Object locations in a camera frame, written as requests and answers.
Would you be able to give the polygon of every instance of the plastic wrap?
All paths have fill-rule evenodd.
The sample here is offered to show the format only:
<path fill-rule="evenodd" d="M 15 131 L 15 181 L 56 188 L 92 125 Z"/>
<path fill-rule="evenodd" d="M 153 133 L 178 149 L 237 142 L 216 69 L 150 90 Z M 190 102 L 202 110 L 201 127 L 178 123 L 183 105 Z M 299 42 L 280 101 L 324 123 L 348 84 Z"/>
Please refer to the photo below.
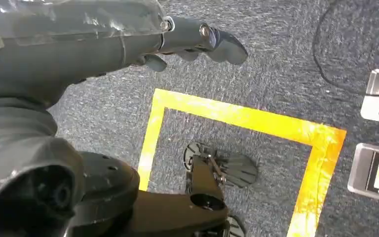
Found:
<path fill-rule="evenodd" d="M 298 118 L 156 89 L 139 161 L 141 190 L 146 190 L 149 184 L 165 108 L 312 146 L 287 236 L 315 236 L 346 131 Z"/>
<path fill-rule="evenodd" d="M 0 48 L 162 33 L 157 0 L 0 0 Z"/>

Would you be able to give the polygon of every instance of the floor marking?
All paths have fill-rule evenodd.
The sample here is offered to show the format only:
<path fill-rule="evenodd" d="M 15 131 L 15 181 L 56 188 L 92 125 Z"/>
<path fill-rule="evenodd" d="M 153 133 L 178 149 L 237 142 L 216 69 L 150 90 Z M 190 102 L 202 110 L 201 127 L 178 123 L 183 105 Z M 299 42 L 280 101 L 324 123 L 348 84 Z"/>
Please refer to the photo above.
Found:
<path fill-rule="evenodd" d="M 220 101 L 156 89 L 138 172 L 147 190 L 165 108 L 312 146 L 287 237 L 314 237 L 346 131 Z"/>

